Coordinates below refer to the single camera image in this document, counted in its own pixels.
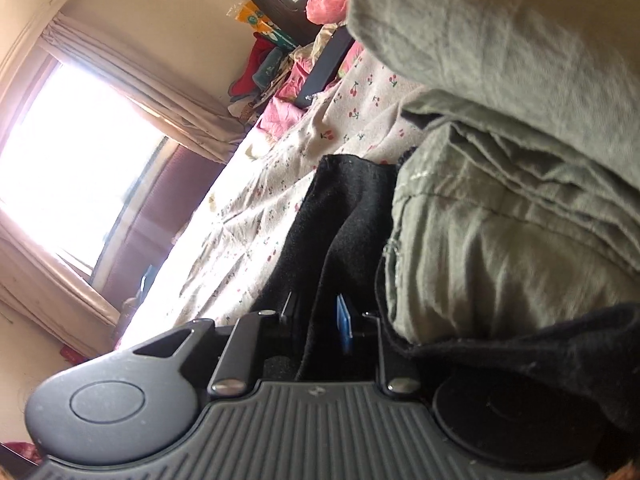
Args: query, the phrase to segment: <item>black cloth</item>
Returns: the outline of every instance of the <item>black cloth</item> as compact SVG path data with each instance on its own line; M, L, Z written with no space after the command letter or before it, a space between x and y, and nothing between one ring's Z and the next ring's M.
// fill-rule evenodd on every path
M507 340L411 345L394 332L386 316L382 261L376 296L386 336L406 357L521 374L593 400L618 428L640 435L640 304L601 308Z
M391 233L398 171L354 155L324 156L270 278L252 310L281 311L290 291L302 308L295 325L304 352L297 377L335 378L341 360L337 294L375 310L374 279Z
M454 364L522 374L591 399L617 427L640 433L637 304L599 309L509 340L412 346L395 334L386 318L382 251L392 228L397 173L395 166L353 155L326 156L319 164L280 259L252 307L281 311L290 291L298 294L294 333L303 352L296 377L337 377L336 368L345 361L335 320L341 293L359 312L377 306L395 349L422 368Z

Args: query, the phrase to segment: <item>curtain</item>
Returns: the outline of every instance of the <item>curtain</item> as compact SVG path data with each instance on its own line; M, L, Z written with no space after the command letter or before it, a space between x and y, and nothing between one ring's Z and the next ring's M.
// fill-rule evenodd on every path
M0 151L59 65L34 48L0 101ZM0 302L87 357L111 351L118 311L35 241L0 202Z
M0 301L86 357L113 349L118 311L0 202Z
M129 97L160 119L154 124L164 134L199 155L226 163L244 136L242 124L212 96L62 13L47 25L38 46Z

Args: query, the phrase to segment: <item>metal screw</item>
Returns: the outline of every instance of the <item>metal screw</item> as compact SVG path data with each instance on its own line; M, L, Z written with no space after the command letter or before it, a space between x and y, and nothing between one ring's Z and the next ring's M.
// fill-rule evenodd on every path
M220 397L237 397L246 390L246 383L240 379L222 379L211 389Z
M326 390L322 386L314 386L313 388L309 388L307 390L309 395L313 395L314 397L323 396L326 393Z
M410 377L396 377L386 384L390 392L401 395L409 395L420 389L420 383Z

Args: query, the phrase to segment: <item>folded green fabric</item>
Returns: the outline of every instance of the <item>folded green fabric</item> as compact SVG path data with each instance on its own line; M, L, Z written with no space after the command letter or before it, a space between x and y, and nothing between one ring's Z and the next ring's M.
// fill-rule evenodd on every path
M629 3L638 9L638 0ZM583 0L350 0L401 75L514 117L640 189L640 27Z
M407 108L430 131L399 172L385 249L399 335L506 338L640 298L625 247L637 239L619 227L637 211L600 196L615 188L606 173L532 149L530 126L444 92Z
M432 89L385 250L408 341L640 299L640 0L610 2L350 1L354 37Z

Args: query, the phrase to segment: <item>cherry print bed sheet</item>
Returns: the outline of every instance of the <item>cherry print bed sheet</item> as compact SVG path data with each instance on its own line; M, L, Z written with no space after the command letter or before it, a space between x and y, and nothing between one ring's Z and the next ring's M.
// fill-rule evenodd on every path
M177 241L120 347L199 317L235 323L278 261L323 155L393 164L421 143L424 133L400 117L401 102L416 91L418 84L363 52L276 145L250 132Z

